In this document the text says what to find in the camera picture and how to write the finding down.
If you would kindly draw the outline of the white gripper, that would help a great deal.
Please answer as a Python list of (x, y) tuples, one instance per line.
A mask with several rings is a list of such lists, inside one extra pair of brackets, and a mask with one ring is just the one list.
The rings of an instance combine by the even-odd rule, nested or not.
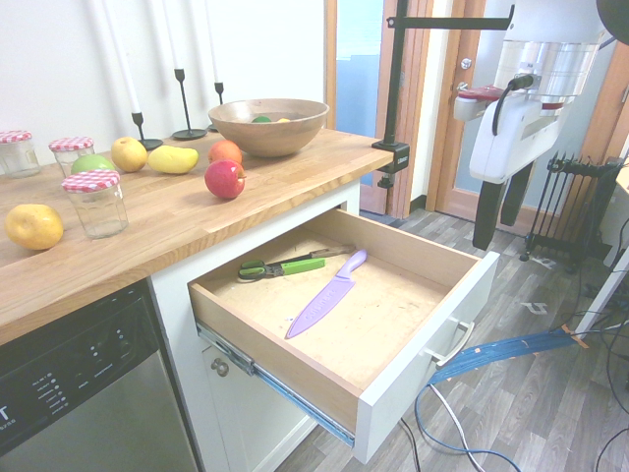
[(513, 226), (528, 190), (534, 160), (549, 150), (563, 127), (563, 112), (543, 110), (543, 104), (524, 95), (508, 96), (502, 103), (497, 134), (492, 132), (496, 104), (486, 110), (471, 154), (472, 177), (483, 180), (479, 194), (473, 246), (486, 250), (497, 224)]

